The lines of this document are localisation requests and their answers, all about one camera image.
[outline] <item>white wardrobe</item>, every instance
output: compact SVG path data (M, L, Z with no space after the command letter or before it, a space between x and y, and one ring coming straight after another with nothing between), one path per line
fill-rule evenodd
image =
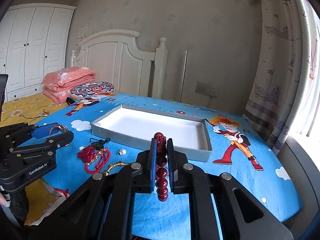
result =
M42 91L42 79L64 68L75 7L23 4L9 8L0 22L0 73L9 75L8 101Z

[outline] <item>blue bedsheet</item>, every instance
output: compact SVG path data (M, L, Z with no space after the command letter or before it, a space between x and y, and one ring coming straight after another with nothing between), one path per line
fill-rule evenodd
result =
M213 117L222 117L229 119L231 122L238 123L238 132L243 134L250 142L248 149L263 167L263 171L255 170L251 161L248 160L244 152L239 148L235 148L232 152L232 165L212 163L212 161L223 157L227 148L230 147L231 141L226 136L216 133L209 123L206 125L213 148L209 161L206 163L189 162L201 167L205 172L214 175L229 172L280 221L288 219L300 210L302 205L298 193L281 163L242 117L212 109L122 93L115 93L103 98L88 99L84 101L84 104L77 105L78 111L73 111L75 106L68 106L38 123L38 125L43 125L59 122L67 126L75 136L70 146L57 151L57 168L44 176L44 179L50 185L63 190L69 189L70 193L72 193L90 177L84 170L84 163L76 156L79 148L88 145L89 138L93 137L88 122L96 120L120 104L174 114L197 116L209 121ZM219 124L216 126L221 131L225 131ZM125 163L134 162L137 154L141 151L112 141L106 146L111 151L111 158L102 170L106 169L110 163L116 163L119 160ZM117 155L117 152L121 148L126 148L126 155ZM119 169L120 167L116 167L111 173L118 172ZM132 233L154 240L163 239L164 237L167 239L190 239L188 196L170 193L168 201L160 202L157 199L156 193L150 195L137 194Z

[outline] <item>blue gripper pad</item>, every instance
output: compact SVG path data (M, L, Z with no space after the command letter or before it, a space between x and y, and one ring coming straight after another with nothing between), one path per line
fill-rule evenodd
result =
M31 135L32 135L32 137L35 137L37 139L49 136L51 128L56 126L57 124L59 124L59 123L55 122L55 123L49 123L47 125L39 126L31 133ZM58 132L59 132L59 129L54 129L52 131L52 134L55 134Z
M173 174L172 174L172 168L171 168L171 147L167 145L167 156L168 156L168 173L169 173L169 184L170 184L170 190L173 192Z
M156 157L157 157L157 141L156 139L151 140L150 153L152 153L151 167L150 167L150 186L151 192L154 191L156 185Z

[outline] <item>gray box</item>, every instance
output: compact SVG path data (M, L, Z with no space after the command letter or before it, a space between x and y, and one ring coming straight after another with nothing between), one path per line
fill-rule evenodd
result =
M179 118L179 119L184 119L184 120L190 120L190 121L194 121L194 122L201 122L204 127L205 141L207 143L208 150L191 149L191 148L178 147L178 146L175 146L174 149L176 151L185 153L189 160L195 160L195 161L201 161L201 162L207 162L209 160L209 157L212 153L212 146L211 146L211 142L210 142L209 133L208 133L207 127L205 125L205 120L197 118L197 117L177 115L177 114L166 113L166 112L161 112L161 111L156 111L156 110L151 110L151 109L146 109L146 108L140 108L140 107L135 107L135 106L120 105L120 106L112 109L111 111L107 112L106 114L104 114L103 116L101 116L100 118L98 118L97 120L95 120L91 123L92 134L95 136L101 137L101 138L111 138L111 140L113 142L127 145L129 147L133 147L136 149L149 150L151 139L152 139L153 135L150 136L150 140L145 140L145 139L129 136L129 135L126 135L123 133L119 133L116 131L112 131L112 130L103 128L98 123L99 121L106 118L108 115L117 111L121 107L127 108L127 109L132 109L132 110L137 110L137 111L141 111L141 112L151 113L151 114L169 116L169 117L174 117L174 118Z

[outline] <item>hand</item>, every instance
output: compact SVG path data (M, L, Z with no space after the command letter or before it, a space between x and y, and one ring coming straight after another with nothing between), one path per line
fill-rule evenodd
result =
M216 133L221 133L221 129L218 126L213 126L213 131Z
M4 199L4 196L0 193L0 204L4 207L7 206L7 201Z
M229 141L238 141L238 138L236 136L233 135L228 135L226 134L225 137L229 140Z

